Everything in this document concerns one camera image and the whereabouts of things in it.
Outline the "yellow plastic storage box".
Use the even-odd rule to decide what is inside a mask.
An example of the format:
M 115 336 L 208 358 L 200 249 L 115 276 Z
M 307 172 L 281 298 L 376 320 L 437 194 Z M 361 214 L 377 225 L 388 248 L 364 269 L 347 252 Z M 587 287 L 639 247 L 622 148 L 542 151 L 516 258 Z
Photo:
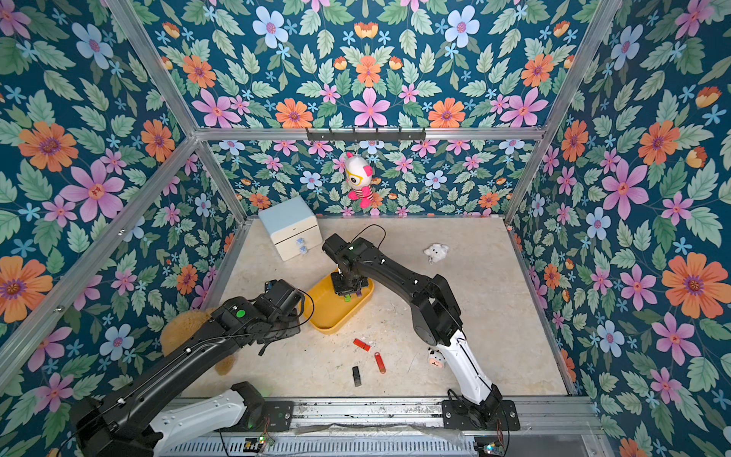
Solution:
M 369 279 L 369 286 L 362 290 L 363 296 L 351 295 L 346 302 L 344 296 L 337 295 L 329 276 L 323 278 L 306 294 L 304 318 L 323 334 L 334 334 L 340 331 L 371 299 L 375 289 L 374 282 Z

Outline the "red translucent usb drive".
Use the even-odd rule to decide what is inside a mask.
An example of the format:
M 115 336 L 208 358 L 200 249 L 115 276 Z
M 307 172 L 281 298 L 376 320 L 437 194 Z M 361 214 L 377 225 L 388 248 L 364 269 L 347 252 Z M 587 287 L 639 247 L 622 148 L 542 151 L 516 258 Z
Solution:
M 386 364 L 380 352 L 375 352 L 374 359 L 381 374 L 386 374 Z

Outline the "black usb drive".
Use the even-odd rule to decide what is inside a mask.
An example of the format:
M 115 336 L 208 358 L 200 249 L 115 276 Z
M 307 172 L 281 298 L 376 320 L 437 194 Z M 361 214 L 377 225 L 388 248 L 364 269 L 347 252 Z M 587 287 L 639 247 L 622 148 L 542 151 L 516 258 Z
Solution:
M 352 379 L 353 379 L 354 386 L 356 386 L 356 388 L 361 387 L 362 386 L 362 377 L 361 377 L 360 369 L 357 366 L 354 366 L 351 368 L 351 372 L 352 372 Z

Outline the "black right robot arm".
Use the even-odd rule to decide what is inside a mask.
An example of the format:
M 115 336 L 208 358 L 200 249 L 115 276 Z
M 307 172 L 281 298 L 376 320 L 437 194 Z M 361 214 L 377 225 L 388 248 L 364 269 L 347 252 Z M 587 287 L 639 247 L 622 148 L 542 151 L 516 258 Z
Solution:
M 447 279 L 413 272 L 390 259 L 362 237 L 348 242 L 329 236 L 323 252 L 336 264 L 331 274 L 334 293 L 356 295 L 372 280 L 409 304 L 415 333 L 440 354 L 458 381 L 468 420 L 484 428 L 503 411 L 503 396 L 474 356 L 464 334 L 461 309 Z

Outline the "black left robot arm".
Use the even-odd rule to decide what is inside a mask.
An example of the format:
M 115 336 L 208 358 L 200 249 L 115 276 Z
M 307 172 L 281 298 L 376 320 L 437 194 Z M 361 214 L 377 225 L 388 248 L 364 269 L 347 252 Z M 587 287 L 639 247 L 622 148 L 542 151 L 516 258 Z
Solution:
M 241 348 L 266 348 L 297 335 L 310 300 L 285 280 L 268 282 L 252 300 L 228 299 L 190 338 L 127 386 L 72 407 L 70 419 L 80 451 L 85 456 L 159 456 L 243 419 L 258 422 L 265 401 L 249 382 L 179 409 L 169 404 Z

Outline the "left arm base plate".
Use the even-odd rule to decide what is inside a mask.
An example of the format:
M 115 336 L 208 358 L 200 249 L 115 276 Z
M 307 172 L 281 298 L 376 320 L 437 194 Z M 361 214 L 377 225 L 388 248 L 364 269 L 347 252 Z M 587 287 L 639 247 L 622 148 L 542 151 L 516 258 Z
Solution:
M 288 431 L 293 418 L 293 409 L 293 401 L 266 400 L 262 405 L 246 411 L 239 426 L 243 431 Z

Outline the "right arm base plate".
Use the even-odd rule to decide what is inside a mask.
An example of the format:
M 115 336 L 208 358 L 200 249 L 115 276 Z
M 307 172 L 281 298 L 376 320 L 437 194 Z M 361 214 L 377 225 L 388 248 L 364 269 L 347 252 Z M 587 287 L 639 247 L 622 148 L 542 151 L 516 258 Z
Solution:
M 518 431 L 521 429 L 519 414 L 513 401 L 504 399 L 491 417 L 485 419 L 479 412 L 472 412 L 466 402 L 454 398 L 441 402 L 443 427 L 449 430 Z

